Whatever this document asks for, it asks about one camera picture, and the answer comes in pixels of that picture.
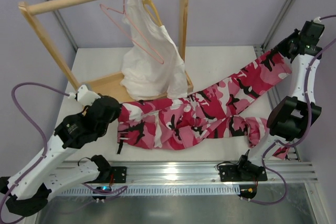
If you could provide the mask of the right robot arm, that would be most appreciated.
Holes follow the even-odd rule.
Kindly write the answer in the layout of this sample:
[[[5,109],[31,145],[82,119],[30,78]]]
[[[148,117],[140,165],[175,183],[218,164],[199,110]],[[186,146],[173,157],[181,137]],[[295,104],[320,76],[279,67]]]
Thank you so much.
[[[268,133],[252,150],[242,155],[231,179],[237,182],[266,181],[265,161],[280,147],[291,147],[294,140],[303,140],[322,108],[314,98],[314,80],[322,49],[317,44],[324,25],[317,20],[306,21],[272,50],[290,59],[292,81],[289,95],[270,113]]]

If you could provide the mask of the pink camouflage trousers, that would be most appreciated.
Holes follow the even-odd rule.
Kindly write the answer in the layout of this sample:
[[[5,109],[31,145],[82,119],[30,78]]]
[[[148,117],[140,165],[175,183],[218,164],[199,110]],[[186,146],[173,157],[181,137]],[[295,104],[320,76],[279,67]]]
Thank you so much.
[[[291,74],[270,50],[237,73],[185,98],[125,102],[117,142],[143,149],[184,150],[206,138],[246,136],[255,147],[268,132],[264,118],[241,116],[259,97]]]

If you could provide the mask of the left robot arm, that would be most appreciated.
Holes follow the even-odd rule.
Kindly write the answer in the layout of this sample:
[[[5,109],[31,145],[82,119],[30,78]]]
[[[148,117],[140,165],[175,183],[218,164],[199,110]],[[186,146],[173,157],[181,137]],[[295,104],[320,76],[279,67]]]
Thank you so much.
[[[56,168],[84,145],[104,136],[121,113],[121,104],[109,96],[98,97],[85,111],[69,115],[54,134],[19,173],[1,178],[1,192],[12,214],[29,217],[42,210],[59,193],[79,184],[109,181],[112,167],[102,155],[63,172]]]

